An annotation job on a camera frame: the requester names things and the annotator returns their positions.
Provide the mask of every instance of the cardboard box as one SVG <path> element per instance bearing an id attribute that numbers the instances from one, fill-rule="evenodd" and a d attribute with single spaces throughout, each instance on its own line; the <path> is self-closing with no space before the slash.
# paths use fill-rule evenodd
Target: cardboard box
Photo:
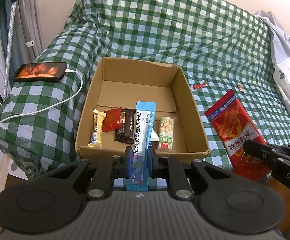
<path id="1" fill-rule="evenodd" d="M 158 155 L 190 163 L 210 151 L 197 105 L 183 71 L 176 65 L 132 59 L 103 58 L 93 76 L 79 122 L 75 150 L 81 158 L 98 161 L 124 155 L 126 146 L 114 142 L 115 131 L 102 133 L 102 148 L 88 147 L 93 131 L 93 109 L 136 108 L 137 101 L 155 102 L 154 129 L 159 132 L 162 116 L 176 117 L 173 149 Z"/>

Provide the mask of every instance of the dark brown snack wrapper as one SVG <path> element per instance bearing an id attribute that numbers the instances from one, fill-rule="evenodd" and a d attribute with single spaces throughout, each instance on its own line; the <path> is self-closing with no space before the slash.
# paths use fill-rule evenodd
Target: dark brown snack wrapper
<path id="1" fill-rule="evenodd" d="M 136 110 L 122 109 L 121 127 L 116 130 L 115 141 L 134 144 L 134 115 Z"/>

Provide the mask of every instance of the blue stick packet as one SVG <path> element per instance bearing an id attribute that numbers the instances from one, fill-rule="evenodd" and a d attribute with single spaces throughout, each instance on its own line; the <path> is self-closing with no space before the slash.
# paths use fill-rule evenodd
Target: blue stick packet
<path id="1" fill-rule="evenodd" d="M 131 177 L 126 186 L 128 191 L 148 191 L 147 154 L 152 133 L 156 103 L 136 103 L 136 130 Z"/>

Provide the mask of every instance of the green checkered cloth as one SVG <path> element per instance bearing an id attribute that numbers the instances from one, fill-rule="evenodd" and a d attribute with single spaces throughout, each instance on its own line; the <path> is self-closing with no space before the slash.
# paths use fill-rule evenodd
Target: green checkered cloth
<path id="1" fill-rule="evenodd" d="M 102 57 L 177 64 L 191 85 L 209 147 L 206 161 L 232 166 L 204 112 L 229 89 L 267 142 L 290 143 L 290 116 L 275 91 L 266 24 L 224 0 L 77 0 L 64 31 L 36 62 L 64 61 L 84 77 L 82 91 L 48 111 L 0 124 L 0 149 L 28 177 L 76 159 L 74 141 L 86 93 Z M 245 93 L 239 93 L 237 84 Z M 60 83 L 16 83 L 0 105 L 0 120 L 43 109 L 77 91 L 67 73 Z"/>

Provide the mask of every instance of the smartphone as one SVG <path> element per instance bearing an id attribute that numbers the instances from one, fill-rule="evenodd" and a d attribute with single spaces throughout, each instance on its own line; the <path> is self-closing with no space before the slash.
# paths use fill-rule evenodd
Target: smartphone
<path id="1" fill-rule="evenodd" d="M 13 81 L 50 81 L 59 82 L 65 75 L 66 62 L 43 62 L 21 65 L 16 70 Z"/>

